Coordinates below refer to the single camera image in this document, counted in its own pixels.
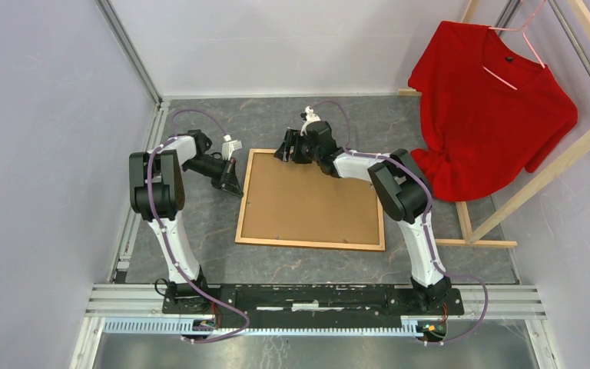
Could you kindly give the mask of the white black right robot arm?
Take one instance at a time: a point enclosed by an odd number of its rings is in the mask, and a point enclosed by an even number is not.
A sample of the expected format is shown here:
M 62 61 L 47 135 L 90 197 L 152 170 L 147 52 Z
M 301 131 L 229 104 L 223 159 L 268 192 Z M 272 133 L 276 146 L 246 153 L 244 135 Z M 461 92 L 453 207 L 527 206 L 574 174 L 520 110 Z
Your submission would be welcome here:
M 273 156 L 283 162 L 318 165 L 334 178 L 369 182 L 386 214 L 404 237 L 412 265 L 413 304 L 431 314 L 443 305 L 452 288 L 439 259 L 433 236 L 431 186 L 410 153 L 369 154 L 341 148 L 326 121 L 306 123 L 303 130 L 288 129 Z

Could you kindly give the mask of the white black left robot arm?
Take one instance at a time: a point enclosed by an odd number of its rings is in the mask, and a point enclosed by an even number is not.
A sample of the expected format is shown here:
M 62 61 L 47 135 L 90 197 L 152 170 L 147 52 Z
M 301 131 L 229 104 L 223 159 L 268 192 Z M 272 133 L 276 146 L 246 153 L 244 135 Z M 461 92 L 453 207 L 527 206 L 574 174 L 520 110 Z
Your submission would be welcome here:
M 234 158 L 234 152 L 242 148 L 241 141 L 225 135 L 222 151 L 214 153 L 209 152 L 211 145 L 205 133 L 191 130 L 170 137 L 151 151 L 129 156 L 131 208 L 157 236 L 167 263 L 164 297 L 169 301 L 181 299 L 196 314 L 209 307 L 210 292 L 184 228 L 183 173 L 193 171 L 209 178 L 217 190 L 244 196 Z

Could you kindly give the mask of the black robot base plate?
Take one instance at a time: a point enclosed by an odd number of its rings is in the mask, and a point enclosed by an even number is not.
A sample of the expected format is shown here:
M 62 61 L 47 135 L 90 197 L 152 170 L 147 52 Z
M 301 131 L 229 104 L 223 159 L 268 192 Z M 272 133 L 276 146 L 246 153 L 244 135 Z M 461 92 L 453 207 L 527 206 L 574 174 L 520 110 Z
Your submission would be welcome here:
M 396 284 L 210 284 L 207 298 L 169 301 L 165 314 L 210 314 L 219 328 L 386 328 L 402 317 L 460 316 L 458 289 L 427 303 L 412 285 Z

